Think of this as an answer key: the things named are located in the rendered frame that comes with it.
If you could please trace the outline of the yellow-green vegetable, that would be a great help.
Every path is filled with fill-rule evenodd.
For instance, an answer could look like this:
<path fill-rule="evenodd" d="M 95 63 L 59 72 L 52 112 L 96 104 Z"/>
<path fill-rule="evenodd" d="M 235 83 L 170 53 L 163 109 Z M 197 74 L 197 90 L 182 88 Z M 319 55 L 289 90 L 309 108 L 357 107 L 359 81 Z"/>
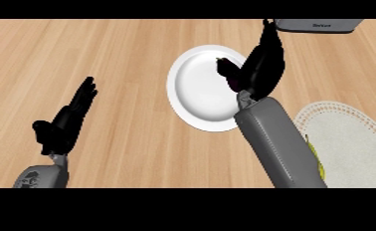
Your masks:
<path fill-rule="evenodd" d="M 312 144 L 310 139 L 309 139 L 309 134 L 306 135 L 306 142 L 307 142 L 309 148 L 310 148 L 310 150 L 312 150 L 312 152 L 313 152 L 313 155 L 314 155 L 314 158 L 316 158 L 316 162 L 317 162 L 317 171 L 319 171 L 320 178 L 322 178 L 322 180 L 325 180 L 325 176 L 326 176 L 325 168 L 323 168 L 322 161 L 320 161 L 320 159 L 319 159 L 319 155 L 317 155 L 317 151 L 316 151 L 316 149 L 314 149 L 314 145 Z"/>

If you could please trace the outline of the white round plate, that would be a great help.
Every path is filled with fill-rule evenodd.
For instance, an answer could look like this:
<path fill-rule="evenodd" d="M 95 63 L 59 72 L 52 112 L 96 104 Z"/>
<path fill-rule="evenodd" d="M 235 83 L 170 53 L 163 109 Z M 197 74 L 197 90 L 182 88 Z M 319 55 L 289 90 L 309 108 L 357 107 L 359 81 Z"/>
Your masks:
<path fill-rule="evenodd" d="M 217 73 L 217 59 L 227 58 L 238 66 L 245 56 L 222 45 L 191 48 L 176 59 L 167 78 L 171 107 L 182 120 L 197 129 L 223 132 L 236 128 L 236 93 Z"/>

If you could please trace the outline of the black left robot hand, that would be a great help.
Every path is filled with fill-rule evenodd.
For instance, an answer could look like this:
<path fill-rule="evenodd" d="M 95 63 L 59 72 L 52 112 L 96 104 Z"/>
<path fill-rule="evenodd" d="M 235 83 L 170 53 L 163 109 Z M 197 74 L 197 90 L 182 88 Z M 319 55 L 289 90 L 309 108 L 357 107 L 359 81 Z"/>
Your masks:
<path fill-rule="evenodd" d="M 62 107 L 54 121 L 34 121 L 33 129 L 37 142 L 42 144 L 43 155 L 64 155 L 71 152 L 98 92 L 95 78 L 89 77 L 77 89 L 71 103 Z"/>

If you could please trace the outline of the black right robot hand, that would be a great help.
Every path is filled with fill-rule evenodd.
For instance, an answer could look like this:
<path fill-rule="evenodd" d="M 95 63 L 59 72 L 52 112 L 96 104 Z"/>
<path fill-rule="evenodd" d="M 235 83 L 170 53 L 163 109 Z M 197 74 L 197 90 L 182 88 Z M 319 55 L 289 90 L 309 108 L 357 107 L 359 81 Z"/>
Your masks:
<path fill-rule="evenodd" d="M 242 66 L 229 58 L 217 58 L 216 70 L 236 93 L 248 91 L 256 101 L 270 95 L 285 71 L 282 41 L 273 22 L 263 20 L 260 42 Z"/>

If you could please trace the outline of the grey appliance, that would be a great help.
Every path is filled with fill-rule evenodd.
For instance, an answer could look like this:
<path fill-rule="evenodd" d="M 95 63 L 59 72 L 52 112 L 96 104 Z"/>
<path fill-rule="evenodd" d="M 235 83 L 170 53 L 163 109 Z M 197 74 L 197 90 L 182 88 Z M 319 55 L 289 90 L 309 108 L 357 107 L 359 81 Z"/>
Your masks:
<path fill-rule="evenodd" d="M 295 33 L 351 33 L 362 19 L 275 19 L 276 28 Z"/>

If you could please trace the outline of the cream oval placemat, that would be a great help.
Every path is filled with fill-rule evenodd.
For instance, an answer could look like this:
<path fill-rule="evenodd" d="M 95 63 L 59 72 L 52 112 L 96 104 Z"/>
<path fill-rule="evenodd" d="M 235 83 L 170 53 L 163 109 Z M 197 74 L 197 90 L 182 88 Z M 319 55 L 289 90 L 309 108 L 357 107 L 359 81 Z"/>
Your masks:
<path fill-rule="evenodd" d="M 376 188 L 376 120 L 332 101 L 309 104 L 294 123 L 313 144 L 331 188 Z"/>

